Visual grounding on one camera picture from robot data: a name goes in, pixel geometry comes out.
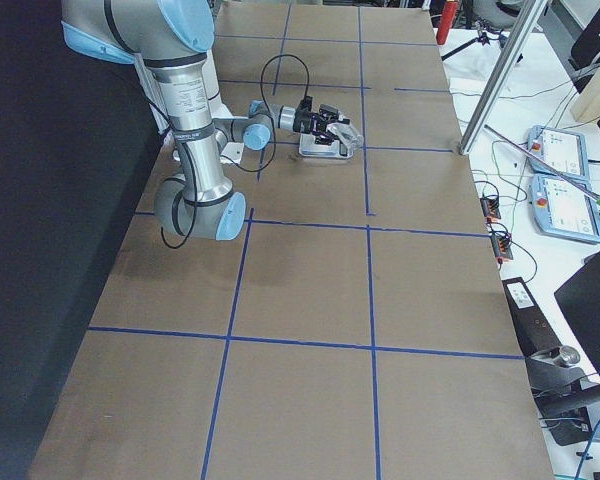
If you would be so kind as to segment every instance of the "table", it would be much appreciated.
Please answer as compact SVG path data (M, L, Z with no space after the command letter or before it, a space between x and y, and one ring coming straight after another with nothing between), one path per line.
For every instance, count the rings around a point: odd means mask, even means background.
M441 54L452 50L475 35L476 33L473 31L452 30L447 43L440 48ZM497 55L497 43L484 47L476 44L448 59L445 62L445 72L450 81L451 92L479 93ZM531 35L523 51L523 56L523 61L513 69L501 96L531 95L564 82L567 83L533 98L501 99L497 102L487 123L516 142L526 140L528 129L531 126L545 125L563 99L570 100L569 104L572 104L577 98L575 88L571 87L572 84L569 82L567 73L543 34ZM464 129L466 126L465 120L469 120L478 98L477 96L454 95L454 105L461 128ZM553 122L550 122L550 126L555 126L555 120L564 110L565 105L566 103L559 108L558 115ZM559 126L576 124L578 122L571 116L569 109L564 110ZM573 130L586 135L589 157L600 160L600 129L597 125L595 123L582 125ZM483 132L470 153L474 178L475 180L488 179L498 186L503 195L515 196L515 188L502 182L497 176L497 168L491 156L491 146L494 140L496 140L494 137ZM495 153L498 167L503 176L514 184L522 179L522 188L528 189L532 173L529 168L522 170L523 156L504 144L496 144ZM600 165L591 164L590 173L593 190L600 193ZM477 186L480 192L482 185ZM575 346L582 353L553 293L582 266L582 260L585 257L600 250L600 245L587 245L541 235L534 224L531 207L527 203L520 203L515 211L509 204L501 208L501 211L503 223L509 228L512 224L515 225L514 239L528 249L538 262L537 275L529 284L533 296L561 341L566 345ZM527 279L533 272L533 264L524 252L516 249L515 246L513 248L515 259L513 262L503 265L500 272L501 277L505 279L521 276ZM585 373L595 372L586 357L579 366ZM554 471L557 474L573 476L579 461L575 452L581 451L583 445L559 447L548 432L545 432L545 439ZM591 472L600 471L600 444L595 444L592 451L595 458L585 463L581 474L584 478L592 478Z
M315 165L281 133L261 175L227 170L239 238L175 253L162 158L31 478L551 478L428 14L227 3L216 27L234 113L294 53L365 148ZM265 80L297 104L297 65Z

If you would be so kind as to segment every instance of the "red cylinder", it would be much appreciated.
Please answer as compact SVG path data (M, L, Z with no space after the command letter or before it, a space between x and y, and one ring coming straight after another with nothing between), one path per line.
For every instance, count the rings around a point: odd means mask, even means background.
M457 0L447 0L442 10L442 18L438 24L438 33L436 34L436 42L438 45L444 45L447 41L447 35L453 25L453 20L456 18L456 12L458 11Z

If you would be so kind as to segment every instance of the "robotic arm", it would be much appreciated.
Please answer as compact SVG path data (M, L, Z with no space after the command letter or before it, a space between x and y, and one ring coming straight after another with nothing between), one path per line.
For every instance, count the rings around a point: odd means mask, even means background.
M311 97L297 109L253 102L248 117L213 119L205 74L215 84L215 69L212 62L205 72L203 66L214 24L205 0L63 0L62 12L71 49L122 64L140 54L157 81L182 167L156 194L155 213L168 232L238 236L246 201L222 170L220 153L229 141L261 150L272 128L282 128L303 134L305 155L349 158L362 146L362 136L337 109L321 105L311 112Z

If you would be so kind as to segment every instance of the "white table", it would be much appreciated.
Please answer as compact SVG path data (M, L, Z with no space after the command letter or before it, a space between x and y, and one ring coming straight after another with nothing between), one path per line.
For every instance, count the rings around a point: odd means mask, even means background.
M475 36L475 31L452 30L447 43L440 47L440 53L445 54ZM498 54L497 42L486 46L476 43L446 60L445 72L450 82L451 92L480 93ZM502 97L532 95L569 80L543 34L531 35L523 55L524 59L513 69L501 93ZM533 98L500 99L487 123L512 140L523 142L526 141L529 128L533 125L547 124L557 110L558 104L565 100L557 115L549 122L549 126L555 127L566 101L571 105L576 98L576 90L569 82ZM454 95L454 105L463 131L478 100L479 96ZM577 123L579 122L572 117L570 109L567 108L558 127L563 128ZM573 131L586 135L589 158L600 160L600 129L595 122L573 128ZM515 196L515 188L507 185L497 175L496 165L491 158L491 147L495 140L495 137L484 131L478 137L470 153L474 178L494 183L501 195ZM521 181L521 187L528 191L532 172L528 167L522 171L525 163L523 155L503 143L495 145L495 153L501 174L514 184ZM600 193L600 165L591 164L590 173L593 190ZM478 192L482 192L483 186L477 185ZM515 210L511 200L502 200L501 204L502 223L508 228L514 225L513 239L529 250L538 262L538 272L529 283L529 289L563 344L572 345L582 353L582 348L558 308L553 293L582 266L583 258L600 250L600 245L587 245L542 235L534 224L531 206L527 202L520 202ZM530 278L533 273L531 259L515 246L513 254L514 260L502 266L501 277L503 279L517 276ZM585 373L595 371L584 356L579 366ZM593 381L599 381L595 376L591 378L594 379ZM560 447L553 441L548 431L545 432L545 440L554 472L557 475L572 477L579 461L575 452L582 451L584 443ZM594 459L585 462L581 478L590 479L593 476L592 472L600 471L600 444L595 443L590 453Z

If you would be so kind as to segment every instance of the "black monitor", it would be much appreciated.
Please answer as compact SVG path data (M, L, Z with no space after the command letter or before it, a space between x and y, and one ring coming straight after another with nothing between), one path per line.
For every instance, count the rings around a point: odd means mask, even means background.
M600 373L600 251L556 292L564 317Z

